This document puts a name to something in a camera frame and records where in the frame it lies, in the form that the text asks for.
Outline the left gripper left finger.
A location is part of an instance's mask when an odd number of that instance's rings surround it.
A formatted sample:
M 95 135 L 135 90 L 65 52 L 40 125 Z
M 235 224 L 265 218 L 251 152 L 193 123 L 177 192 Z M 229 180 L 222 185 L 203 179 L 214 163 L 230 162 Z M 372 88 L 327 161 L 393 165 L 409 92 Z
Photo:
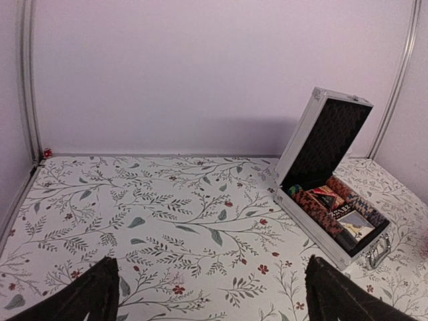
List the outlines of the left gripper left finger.
M 117 260 L 104 257 L 64 289 L 10 320 L 115 320 L 119 283 Z

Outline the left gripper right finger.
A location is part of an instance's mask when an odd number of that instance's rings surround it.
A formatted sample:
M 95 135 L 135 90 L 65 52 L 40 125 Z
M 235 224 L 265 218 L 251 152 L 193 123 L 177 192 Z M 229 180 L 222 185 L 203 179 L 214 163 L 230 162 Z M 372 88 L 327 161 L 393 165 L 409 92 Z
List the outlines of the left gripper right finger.
M 322 257 L 311 256 L 305 273 L 310 321 L 413 319 L 365 292 Z

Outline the black chip stack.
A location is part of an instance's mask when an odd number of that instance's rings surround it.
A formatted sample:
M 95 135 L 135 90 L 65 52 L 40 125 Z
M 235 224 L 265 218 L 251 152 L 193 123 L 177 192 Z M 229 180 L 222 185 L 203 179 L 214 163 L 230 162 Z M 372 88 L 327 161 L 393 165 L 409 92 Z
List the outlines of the black chip stack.
M 337 233 L 334 240 L 346 252 L 352 251 L 358 244 L 358 241 L 346 229 Z

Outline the aluminium poker case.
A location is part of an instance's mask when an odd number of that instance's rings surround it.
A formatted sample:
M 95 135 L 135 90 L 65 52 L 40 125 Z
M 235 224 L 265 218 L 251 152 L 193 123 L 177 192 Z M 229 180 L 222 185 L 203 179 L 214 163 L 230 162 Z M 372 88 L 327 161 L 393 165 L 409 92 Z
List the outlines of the aluminium poker case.
M 287 190 L 299 185 L 309 192 L 326 185 L 331 176 L 339 178 L 335 171 L 345 159 L 372 108 L 373 105 L 364 98 L 315 87 L 275 169 L 275 202 L 340 270 L 358 259 L 365 259 L 367 269 L 376 269 L 391 252 L 390 220 L 385 217 L 386 222 L 375 227 L 352 251 L 346 252 L 294 202 Z M 337 221 L 355 210 L 340 196 L 334 208 L 325 207 Z

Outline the triangular all-in button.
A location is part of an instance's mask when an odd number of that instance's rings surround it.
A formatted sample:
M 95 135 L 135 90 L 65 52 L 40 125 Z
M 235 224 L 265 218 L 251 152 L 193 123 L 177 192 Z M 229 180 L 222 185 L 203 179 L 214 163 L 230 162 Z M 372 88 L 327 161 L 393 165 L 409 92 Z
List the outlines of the triangular all-in button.
M 309 194 L 315 196 L 315 198 L 328 208 L 334 208 L 338 195 L 326 185 L 317 187 L 309 190 Z

